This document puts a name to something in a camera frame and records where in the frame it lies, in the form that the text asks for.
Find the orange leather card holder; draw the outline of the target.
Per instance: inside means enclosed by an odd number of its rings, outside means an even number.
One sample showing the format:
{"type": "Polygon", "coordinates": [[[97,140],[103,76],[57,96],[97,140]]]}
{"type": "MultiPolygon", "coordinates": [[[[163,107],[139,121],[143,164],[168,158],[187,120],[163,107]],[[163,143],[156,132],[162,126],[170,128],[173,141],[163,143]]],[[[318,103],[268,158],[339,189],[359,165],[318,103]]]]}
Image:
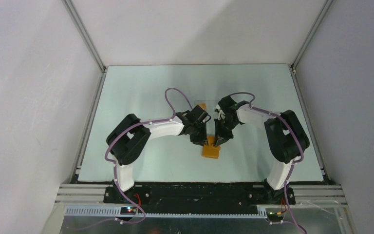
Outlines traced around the orange leather card holder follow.
{"type": "Polygon", "coordinates": [[[214,147],[215,136],[207,135],[207,144],[203,146],[202,156],[211,159],[218,159],[220,155],[220,146],[214,147]]]}

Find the clear plastic card tray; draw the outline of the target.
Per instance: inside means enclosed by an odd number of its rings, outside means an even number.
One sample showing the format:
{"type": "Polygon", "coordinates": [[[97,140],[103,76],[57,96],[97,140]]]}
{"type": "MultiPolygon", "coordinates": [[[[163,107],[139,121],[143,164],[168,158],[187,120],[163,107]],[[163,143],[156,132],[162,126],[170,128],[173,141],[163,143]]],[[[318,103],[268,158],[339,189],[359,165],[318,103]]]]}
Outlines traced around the clear plastic card tray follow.
{"type": "Polygon", "coordinates": [[[215,112],[217,104],[218,104],[218,100],[215,100],[215,99],[194,101],[194,105],[199,105],[208,113],[215,112]]]}

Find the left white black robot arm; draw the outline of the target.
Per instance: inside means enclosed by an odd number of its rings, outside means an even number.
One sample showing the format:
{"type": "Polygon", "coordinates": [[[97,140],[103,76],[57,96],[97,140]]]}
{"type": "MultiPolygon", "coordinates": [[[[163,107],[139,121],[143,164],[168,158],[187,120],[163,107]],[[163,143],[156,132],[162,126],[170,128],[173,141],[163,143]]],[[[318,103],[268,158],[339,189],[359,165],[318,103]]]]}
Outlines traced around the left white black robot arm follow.
{"type": "Polygon", "coordinates": [[[171,117],[143,121],[128,114],[108,135],[104,158],[113,164],[115,196],[123,203],[134,198],[133,164],[149,140],[167,136],[189,136],[194,145],[208,145],[206,124],[211,115],[201,106],[175,112],[171,117]]]}

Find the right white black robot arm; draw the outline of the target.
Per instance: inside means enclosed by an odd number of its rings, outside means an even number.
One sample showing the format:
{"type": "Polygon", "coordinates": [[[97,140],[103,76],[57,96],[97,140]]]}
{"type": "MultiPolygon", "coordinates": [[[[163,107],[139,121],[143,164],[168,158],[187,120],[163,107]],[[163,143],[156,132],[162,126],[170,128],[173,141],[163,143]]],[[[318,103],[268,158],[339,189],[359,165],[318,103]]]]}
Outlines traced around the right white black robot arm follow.
{"type": "Polygon", "coordinates": [[[222,98],[215,109],[214,147],[233,138],[237,125],[254,124],[264,127],[269,149],[275,161],[266,182],[264,199],[271,204],[283,198],[285,187],[294,165],[303,161],[304,151],[310,146],[309,138],[297,115],[292,110],[271,112],[253,106],[248,101],[236,102],[231,96],[222,98]]]}

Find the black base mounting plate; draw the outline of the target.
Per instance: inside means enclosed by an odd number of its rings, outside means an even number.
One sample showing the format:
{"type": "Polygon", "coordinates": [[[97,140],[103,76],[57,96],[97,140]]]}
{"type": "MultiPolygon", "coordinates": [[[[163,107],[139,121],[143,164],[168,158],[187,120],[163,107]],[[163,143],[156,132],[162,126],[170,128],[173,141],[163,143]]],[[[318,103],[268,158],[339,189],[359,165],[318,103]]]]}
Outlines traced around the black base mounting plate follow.
{"type": "Polygon", "coordinates": [[[106,204],[139,205],[148,213],[250,214],[259,205],[294,205],[292,188],[274,191],[267,182],[136,182],[121,195],[115,185],[104,192],[106,204]]]}

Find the left controller circuit board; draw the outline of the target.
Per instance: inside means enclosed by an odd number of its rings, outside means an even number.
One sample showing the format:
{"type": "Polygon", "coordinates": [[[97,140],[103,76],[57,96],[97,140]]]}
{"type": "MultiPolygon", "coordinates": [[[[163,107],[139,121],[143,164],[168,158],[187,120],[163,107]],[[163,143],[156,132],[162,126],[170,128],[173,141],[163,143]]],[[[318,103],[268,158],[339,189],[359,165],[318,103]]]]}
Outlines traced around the left controller circuit board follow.
{"type": "Polygon", "coordinates": [[[120,208],[120,215],[136,215],[138,209],[136,207],[124,206],[120,208]]]}

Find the right aluminium frame rail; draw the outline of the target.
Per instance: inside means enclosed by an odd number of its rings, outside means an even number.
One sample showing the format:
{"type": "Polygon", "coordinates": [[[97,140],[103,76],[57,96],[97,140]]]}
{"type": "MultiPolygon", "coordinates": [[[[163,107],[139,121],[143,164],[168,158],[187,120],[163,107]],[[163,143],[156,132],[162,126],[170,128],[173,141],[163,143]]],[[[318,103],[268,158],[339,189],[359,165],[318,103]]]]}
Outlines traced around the right aluminium frame rail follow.
{"type": "Polygon", "coordinates": [[[332,180],[328,176],[328,172],[327,172],[327,169],[326,169],[326,163],[323,159],[323,156],[322,156],[321,151],[320,151],[320,147],[318,145],[316,134],[315,134],[315,131],[314,131],[314,128],[313,128],[313,125],[312,125],[310,115],[309,115],[308,106],[306,104],[306,100],[305,100],[305,97],[303,95],[302,84],[300,82],[300,79],[298,78],[298,68],[299,68],[301,60],[303,59],[303,57],[304,57],[305,53],[307,52],[309,46],[311,45],[312,41],[314,40],[314,37],[316,36],[319,29],[321,28],[321,25],[323,24],[326,17],[330,13],[330,11],[331,11],[335,2],[336,2],[335,0],[326,0],[324,2],[324,4],[322,5],[322,7],[321,7],[321,9],[318,13],[318,15],[315,18],[314,23],[312,24],[311,28],[309,29],[309,31],[307,33],[307,36],[303,40],[303,43],[302,43],[300,49],[298,50],[298,52],[296,54],[296,57],[294,58],[293,62],[289,65],[289,71],[291,72],[293,84],[295,86],[295,89],[296,89],[296,92],[297,92],[297,95],[298,95],[298,99],[299,99],[299,102],[300,102],[300,105],[301,105],[301,108],[302,108],[303,116],[306,120],[308,132],[309,132],[310,137],[311,137],[310,142],[311,142],[311,145],[313,146],[313,148],[315,150],[317,161],[319,163],[319,168],[320,168],[320,171],[322,173],[322,177],[323,177],[322,183],[326,184],[326,185],[332,184],[332,180]]]}

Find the aluminium frame rail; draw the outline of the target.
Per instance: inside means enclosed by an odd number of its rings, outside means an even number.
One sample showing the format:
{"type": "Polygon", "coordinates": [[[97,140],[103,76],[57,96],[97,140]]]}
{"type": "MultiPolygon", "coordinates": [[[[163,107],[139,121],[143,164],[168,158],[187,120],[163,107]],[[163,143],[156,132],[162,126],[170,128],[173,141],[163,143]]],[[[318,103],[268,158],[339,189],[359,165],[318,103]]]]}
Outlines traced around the aluminium frame rail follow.
{"type": "Polygon", "coordinates": [[[77,154],[75,156],[75,160],[73,163],[73,167],[70,173],[69,178],[66,180],[66,183],[68,184],[74,184],[77,182],[77,178],[79,175],[79,171],[82,165],[83,158],[85,156],[85,151],[88,145],[88,141],[90,138],[90,133],[92,130],[92,126],[94,123],[94,118],[96,115],[97,107],[99,104],[99,99],[101,96],[101,92],[103,89],[104,81],[105,81],[105,76],[106,76],[106,71],[107,67],[105,63],[102,61],[102,58],[90,36],[90,33],[88,32],[77,8],[76,5],[72,0],[64,0],[63,5],[68,12],[72,22],[74,23],[79,35],[81,36],[81,39],[83,43],[85,44],[88,52],[90,53],[92,59],[94,60],[97,68],[98,68],[98,73],[99,75],[96,77],[96,87],[95,87],[95,93],[93,94],[93,98],[91,101],[90,109],[88,112],[88,116],[86,119],[86,123],[84,125],[83,129],[83,134],[82,138],[80,140],[80,144],[77,150],[77,154]]]}
{"type": "Polygon", "coordinates": [[[322,7],[321,7],[321,9],[318,13],[318,15],[315,18],[314,23],[312,24],[311,28],[309,29],[309,31],[307,33],[307,36],[303,40],[303,43],[302,43],[300,49],[298,50],[298,52],[296,54],[296,57],[294,58],[293,62],[289,65],[289,71],[291,72],[293,84],[295,86],[295,89],[296,89],[296,92],[297,92],[297,95],[298,95],[298,99],[299,99],[299,102],[300,102],[300,105],[301,105],[301,108],[302,108],[303,116],[306,120],[308,132],[309,132],[310,137],[311,137],[310,142],[311,142],[311,145],[313,146],[313,148],[315,150],[317,161],[319,163],[319,168],[320,168],[320,171],[322,173],[322,177],[323,177],[322,183],[326,184],[326,185],[332,184],[332,180],[328,176],[328,172],[327,172],[327,169],[326,169],[326,163],[323,159],[323,156],[322,156],[321,151],[320,151],[320,147],[318,145],[316,134],[315,134],[315,131],[314,131],[314,128],[313,128],[313,125],[312,125],[310,115],[309,115],[308,106],[306,104],[306,100],[305,100],[305,97],[303,95],[302,84],[300,82],[300,79],[298,78],[298,68],[299,68],[301,60],[303,59],[303,57],[304,57],[305,53],[307,52],[309,46],[311,45],[312,41],[314,40],[314,37],[316,36],[319,29],[321,28],[321,25],[323,24],[326,17],[330,13],[330,11],[331,11],[335,2],[336,2],[335,0],[326,0],[324,2],[324,4],[322,5],[322,7]]]}

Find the left aluminium frame rail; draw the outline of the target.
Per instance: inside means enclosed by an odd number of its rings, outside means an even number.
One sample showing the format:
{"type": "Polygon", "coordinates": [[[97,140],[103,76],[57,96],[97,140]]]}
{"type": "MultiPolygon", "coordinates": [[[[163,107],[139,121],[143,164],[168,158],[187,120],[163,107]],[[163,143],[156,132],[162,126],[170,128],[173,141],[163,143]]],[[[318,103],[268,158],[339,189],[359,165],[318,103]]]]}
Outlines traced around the left aluminium frame rail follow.
{"type": "Polygon", "coordinates": [[[63,5],[68,12],[72,22],[74,23],[79,35],[81,36],[81,39],[83,43],[85,44],[88,52],[90,53],[92,59],[94,60],[97,68],[98,68],[98,73],[99,75],[96,77],[96,87],[95,87],[95,93],[93,94],[93,98],[91,101],[90,109],[88,112],[88,116],[86,119],[86,123],[84,125],[83,129],[83,134],[82,138],[80,140],[80,144],[77,150],[77,154],[75,156],[75,160],[73,163],[73,167],[70,173],[69,178],[66,180],[66,183],[68,184],[74,184],[77,182],[77,178],[79,175],[79,171],[82,165],[83,158],[85,156],[85,151],[88,145],[88,141],[90,138],[90,133],[92,130],[92,126],[94,123],[94,118],[96,115],[97,107],[99,104],[99,99],[101,96],[101,92],[103,89],[104,81],[105,81],[105,76],[106,76],[106,71],[107,67],[105,63],[102,61],[102,58],[90,36],[90,33],[88,32],[77,8],[76,5],[72,0],[64,0],[63,5]]]}

